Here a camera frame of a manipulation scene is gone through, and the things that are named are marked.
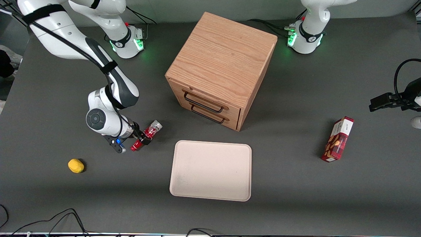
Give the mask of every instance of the yellow lemon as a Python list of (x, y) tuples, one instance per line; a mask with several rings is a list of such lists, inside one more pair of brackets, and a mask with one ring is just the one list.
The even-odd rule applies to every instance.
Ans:
[(85, 168), (83, 163), (78, 159), (71, 159), (67, 165), (73, 173), (80, 173)]

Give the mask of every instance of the metal handle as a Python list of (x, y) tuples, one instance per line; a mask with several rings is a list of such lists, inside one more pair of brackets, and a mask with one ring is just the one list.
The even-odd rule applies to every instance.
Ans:
[(196, 113), (196, 114), (198, 114), (198, 115), (200, 115), (200, 116), (202, 116), (202, 117), (204, 117), (204, 118), (207, 118), (207, 119), (209, 119), (209, 120), (211, 120), (211, 121), (213, 121), (213, 122), (215, 122), (215, 123), (217, 123), (217, 124), (222, 124), (222, 123), (225, 121), (225, 118), (222, 118), (222, 121), (218, 121), (218, 120), (215, 120), (215, 119), (213, 119), (213, 118), (207, 117), (206, 115), (201, 114), (201, 113), (199, 113), (199, 112), (197, 112), (197, 111), (193, 110), (193, 108), (194, 108), (194, 107), (195, 107), (195, 105), (192, 105), (192, 108), (190, 109), (193, 113)]
[(187, 98), (187, 93), (188, 93), (188, 92), (184, 93), (184, 98), (185, 98), (188, 102), (190, 102), (190, 103), (192, 103), (192, 104), (195, 104), (195, 105), (197, 105), (197, 106), (199, 106), (199, 107), (202, 107), (202, 108), (204, 108), (204, 109), (210, 110), (210, 111), (212, 111), (212, 112), (214, 112), (214, 113), (220, 113), (220, 112), (222, 112), (222, 110), (224, 109), (224, 107), (222, 107), (222, 106), (221, 106), (221, 109), (220, 109), (220, 110), (214, 110), (214, 109), (212, 109), (212, 108), (209, 108), (209, 107), (208, 107), (208, 106), (206, 106), (206, 105), (202, 105), (202, 104), (200, 104), (200, 103), (198, 103), (198, 102), (196, 102), (196, 101), (194, 101), (194, 100), (191, 100), (191, 99)]

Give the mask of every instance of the wooden drawer cabinet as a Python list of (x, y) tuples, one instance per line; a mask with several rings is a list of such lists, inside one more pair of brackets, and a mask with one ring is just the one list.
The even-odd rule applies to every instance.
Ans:
[(239, 131), (277, 37), (204, 13), (165, 77), (185, 109)]
[(169, 81), (169, 83), (183, 108), (237, 130), (238, 117), (240, 116), (239, 108), (213, 101), (199, 92), (193, 92), (192, 89), (175, 82)]

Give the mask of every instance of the wooden cabinet top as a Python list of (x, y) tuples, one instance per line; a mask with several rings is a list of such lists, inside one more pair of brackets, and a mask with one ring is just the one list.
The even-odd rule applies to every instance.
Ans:
[(275, 35), (205, 12), (165, 76), (245, 107), (276, 41)]

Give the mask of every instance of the gray table surface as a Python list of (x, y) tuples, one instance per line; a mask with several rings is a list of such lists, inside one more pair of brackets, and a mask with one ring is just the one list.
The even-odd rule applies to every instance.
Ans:
[[(88, 93), (106, 85), (101, 72), (87, 61), (55, 57), (30, 37), (0, 115), (0, 203), (11, 217), (3, 232), (73, 207), (97, 232), (421, 235), (421, 131), (409, 123), (417, 113), (368, 109), (371, 98), (393, 91), (399, 63), (421, 55), (413, 13), (334, 19), (311, 55), (280, 38), (241, 132), (181, 108), (164, 77), (194, 26), (150, 25), (146, 50), (132, 59), (113, 54), (100, 28), (82, 28), (139, 88), (139, 102), (122, 114), (141, 127), (154, 119), (163, 125), (149, 146), (123, 155), (85, 124)], [(410, 63), (399, 87), (419, 76), (421, 67)], [(343, 158), (325, 163), (319, 157), (343, 116), (355, 119)], [(173, 197), (178, 140), (249, 144), (250, 200)], [(87, 171), (70, 172), (72, 158), (84, 159)], [(80, 230), (69, 218), (56, 231)]]

